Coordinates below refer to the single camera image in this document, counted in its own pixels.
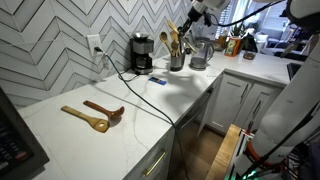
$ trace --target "electrical outlet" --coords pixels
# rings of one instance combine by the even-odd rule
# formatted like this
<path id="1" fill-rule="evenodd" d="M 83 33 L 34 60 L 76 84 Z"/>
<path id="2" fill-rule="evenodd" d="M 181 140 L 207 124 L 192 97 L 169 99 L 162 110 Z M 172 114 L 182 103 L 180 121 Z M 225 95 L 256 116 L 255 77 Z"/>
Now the electrical outlet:
<path id="1" fill-rule="evenodd" d="M 99 34 L 88 35 L 87 39 L 88 39 L 88 44 L 89 44 L 91 56 L 102 56 L 102 54 L 103 54 L 102 52 L 97 52 L 94 50 L 95 47 L 99 47 L 100 49 L 102 49 Z"/>

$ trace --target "cabinet handle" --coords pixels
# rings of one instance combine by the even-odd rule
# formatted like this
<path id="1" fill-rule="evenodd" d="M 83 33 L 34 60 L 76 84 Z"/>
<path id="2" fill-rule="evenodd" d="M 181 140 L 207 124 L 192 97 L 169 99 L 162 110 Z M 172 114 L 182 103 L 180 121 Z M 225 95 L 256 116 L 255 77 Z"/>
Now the cabinet handle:
<path id="1" fill-rule="evenodd" d="M 162 154 L 161 154 L 160 158 L 149 169 L 145 169 L 143 171 L 143 174 L 145 176 L 148 177 L 152 173 L 152 171 L 158 166 L 160 161 L 166 156 L 167 152 L 164 149 L 162 149 L 161 151 L 162 151 Z"/>
<path id="2" fill-rule="evenodd" d="M 258 105 L 257 105 L 256 109 L 253 111 L 253 117 L 255 117 L 255 116 L 256 116 L 256 114 L 257 114 L 257 112 L 260 110 L 260 105 L 261 105 L 261 100 L 259 101 L 259 103 L 258 103 Z"/>
<path id="3" fill-rule="evenodd" d="M 243 97 L 244 97 L 244 95 L 245 95 L 245 94 L 246 94 L 246 92 L 247 92 L 247 89 L 248 89 L 248 84 L 246 85 L 246 88 L 244 89 L 244 91 L 243 91 L 243 93 L 242 93 L 242 95 L 241 95 L 240 102 L 242 102 Z"/>

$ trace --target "black coffee maker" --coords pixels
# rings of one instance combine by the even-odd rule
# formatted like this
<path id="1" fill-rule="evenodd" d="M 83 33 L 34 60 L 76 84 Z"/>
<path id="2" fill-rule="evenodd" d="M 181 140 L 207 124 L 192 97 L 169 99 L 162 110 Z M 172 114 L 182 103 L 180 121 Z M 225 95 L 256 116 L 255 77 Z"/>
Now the black coffee maker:
<path id="1" fill-rule="evenodd" d="M 148 39 L 148 35 L 134 33 L 130 39 L 131 68 L 136 74 L 149 74 L 153 70 L 152 58 L 149 53 L 153 52 L 154 42 Z"/>

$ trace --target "white countertop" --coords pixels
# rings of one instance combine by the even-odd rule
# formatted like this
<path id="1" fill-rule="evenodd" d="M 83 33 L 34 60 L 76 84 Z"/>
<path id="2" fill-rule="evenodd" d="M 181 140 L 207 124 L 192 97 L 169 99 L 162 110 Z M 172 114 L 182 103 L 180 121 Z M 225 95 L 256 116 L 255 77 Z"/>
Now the white countertop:
<path id="1" fill-rule="evenodd" d="M 129 83 L 138 94 L 165 112 L 173 122 L 200 97 L 225 69 L 287 84 L 286 65 L 298 61 L 258 54 L 253 61 L 226 57 L 216 52 L 205 71 L 188 67 L 169 71 L 169 57 L 154 60 L 154 71 Z M 125 79 L 133 74 L 123 75 Z M 167 81 L 162 86 L 149 77 Z M 90 100 L 108 110 L 125 107 L 121 121 L 112 122 L 106 133 L 92 129 L 85 121 L 60 110 L 68 105 L 87 115 L 105 118 L 82 103 Z M 19 110 L 50 162 L 35 179 L 122 179 L 171 127 L 160 113 L 142 102 L 120 81 L 117 75 Z"/>

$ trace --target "cabinet door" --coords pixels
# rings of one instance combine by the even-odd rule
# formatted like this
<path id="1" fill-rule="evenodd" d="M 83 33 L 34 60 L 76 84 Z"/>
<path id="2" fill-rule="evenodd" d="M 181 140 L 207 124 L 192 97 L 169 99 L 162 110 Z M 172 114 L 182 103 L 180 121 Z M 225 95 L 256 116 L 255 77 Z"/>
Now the cabinet door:
<path id="1" fill-rule="evenodd" d="M 226 133 L 234 122 L 241 104 L 251 89 L 251 82 L 224 75 L 218 92 L 206 108 L 204 119 L 207 125 Z"/>
<path id="2" fill-rule="evenodd" d="M 251 130 L 257 129 L 260 121 L 282 89 L 255 83 L 250 90 L 241 110 L 236 118 L 235 125 L 247 129 L 250 121 L 254 124 Z"/>

